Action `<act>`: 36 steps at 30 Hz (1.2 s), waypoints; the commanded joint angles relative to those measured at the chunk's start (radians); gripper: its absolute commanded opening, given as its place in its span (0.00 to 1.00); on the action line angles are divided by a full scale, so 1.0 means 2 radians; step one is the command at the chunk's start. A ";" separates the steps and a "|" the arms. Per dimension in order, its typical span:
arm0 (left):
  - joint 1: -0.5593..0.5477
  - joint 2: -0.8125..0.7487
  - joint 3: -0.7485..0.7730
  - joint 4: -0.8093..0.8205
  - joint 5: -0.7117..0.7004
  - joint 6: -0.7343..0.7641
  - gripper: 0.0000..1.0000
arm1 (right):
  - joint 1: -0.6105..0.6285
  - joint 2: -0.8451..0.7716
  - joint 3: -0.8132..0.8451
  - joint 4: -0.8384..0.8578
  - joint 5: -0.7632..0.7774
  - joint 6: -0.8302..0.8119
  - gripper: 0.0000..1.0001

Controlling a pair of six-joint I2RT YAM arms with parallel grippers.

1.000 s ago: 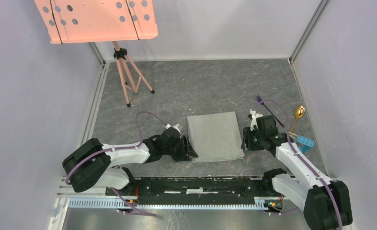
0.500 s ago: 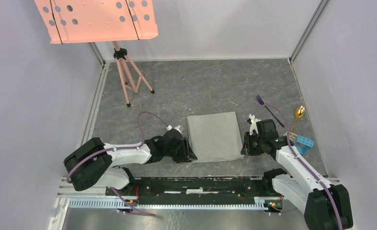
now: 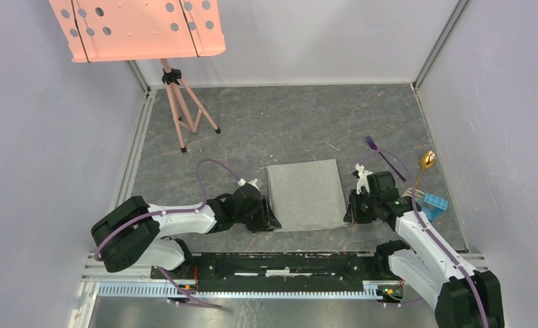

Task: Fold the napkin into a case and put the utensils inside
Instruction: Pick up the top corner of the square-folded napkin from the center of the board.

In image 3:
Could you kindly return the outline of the grey cloth napkin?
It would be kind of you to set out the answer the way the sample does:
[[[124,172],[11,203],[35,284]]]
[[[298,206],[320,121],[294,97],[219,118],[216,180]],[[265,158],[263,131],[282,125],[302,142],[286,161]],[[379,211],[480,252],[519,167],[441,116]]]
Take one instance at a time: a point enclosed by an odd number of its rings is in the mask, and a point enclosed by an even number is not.
[[[269,200],[281,228],[304,232],[344,226],[344,193],[334,159],[270,165]]]

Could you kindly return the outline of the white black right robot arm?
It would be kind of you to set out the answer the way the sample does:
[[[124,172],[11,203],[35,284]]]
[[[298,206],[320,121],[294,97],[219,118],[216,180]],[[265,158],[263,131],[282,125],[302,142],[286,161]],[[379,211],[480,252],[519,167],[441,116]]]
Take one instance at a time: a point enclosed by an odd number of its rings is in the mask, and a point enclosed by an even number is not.
[[[380,244],[375,273],[408,283],[433,309],[438,327],[504,327],[499,279],[458,254],[433,228],[419,204],[401,195],[394,176],[356,165],[345,221],[386,223],[399,239]]]

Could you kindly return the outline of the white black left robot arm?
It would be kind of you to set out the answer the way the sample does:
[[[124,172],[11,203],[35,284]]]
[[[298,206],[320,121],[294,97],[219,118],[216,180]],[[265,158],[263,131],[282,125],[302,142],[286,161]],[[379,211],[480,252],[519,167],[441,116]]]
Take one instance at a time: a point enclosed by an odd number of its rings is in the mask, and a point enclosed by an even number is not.
[[[213,234],[241,224],[252,233],[280,229],[267,196],[251,184],[189,206],[158,206],[133,196],[92,226],[94,258],[109,273],[134,264],[161,267],[177,278],[193,271],[193,259],[179,234]]]

